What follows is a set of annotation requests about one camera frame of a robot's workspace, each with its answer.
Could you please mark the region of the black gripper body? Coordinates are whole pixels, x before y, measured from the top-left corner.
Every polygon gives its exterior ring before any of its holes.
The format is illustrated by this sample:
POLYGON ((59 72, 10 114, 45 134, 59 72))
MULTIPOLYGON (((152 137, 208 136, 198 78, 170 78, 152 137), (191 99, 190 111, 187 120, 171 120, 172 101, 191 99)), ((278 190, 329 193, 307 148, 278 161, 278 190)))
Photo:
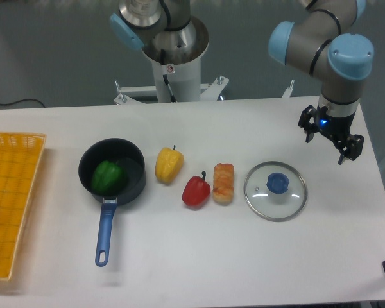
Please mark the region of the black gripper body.
POLYGON ((311 135, 320 133, 335 145, 347 145, 355 111, 356 103, 347 105, 331 102, 319 103, 318 106, 311 111, 311 135))

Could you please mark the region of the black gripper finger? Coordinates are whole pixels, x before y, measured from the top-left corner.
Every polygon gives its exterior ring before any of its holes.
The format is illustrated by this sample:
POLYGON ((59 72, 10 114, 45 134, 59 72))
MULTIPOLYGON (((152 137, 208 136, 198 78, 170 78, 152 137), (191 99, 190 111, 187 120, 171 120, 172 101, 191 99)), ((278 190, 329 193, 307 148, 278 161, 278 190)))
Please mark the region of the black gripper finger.
POLYGON ((314 120, 315 115, 316 109, 309 105, 302 111, 298 121, 298 126, 304 130, 306 143, 311 142, 314 134, 318 132, 318 126, 314 120))
POLYGON ((362 135, 349 134, 345 138, 335 142, 335 147, 339 151, 338 164, 342 165, 344 161, 355 161, 362 153, 364 137, 362 135))

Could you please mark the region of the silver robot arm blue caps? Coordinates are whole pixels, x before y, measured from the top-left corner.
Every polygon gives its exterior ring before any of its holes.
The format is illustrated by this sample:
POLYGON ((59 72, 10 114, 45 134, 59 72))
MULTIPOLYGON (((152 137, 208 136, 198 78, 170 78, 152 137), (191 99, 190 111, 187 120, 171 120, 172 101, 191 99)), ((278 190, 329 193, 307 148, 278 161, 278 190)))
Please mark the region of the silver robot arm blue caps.
MULTIPOLYGON (((281 22, 268 42, 270 57, 321 81, 316 107, 307 107, 299 126, 306 139, 328 138, 340 161, 355 160, 364 139, 350 132, 363 87, 372 70, 374 48, 349 28, 364 12, 364 1, 304 1, 309 16, 301 24, 281 22)), ((150 61, 158 101, 212 101, 227 84, 224 77, 201 84, 201 58, 209 33, 191 15, 188 1, 121 1, 110 26, 127 47, 150 61)))

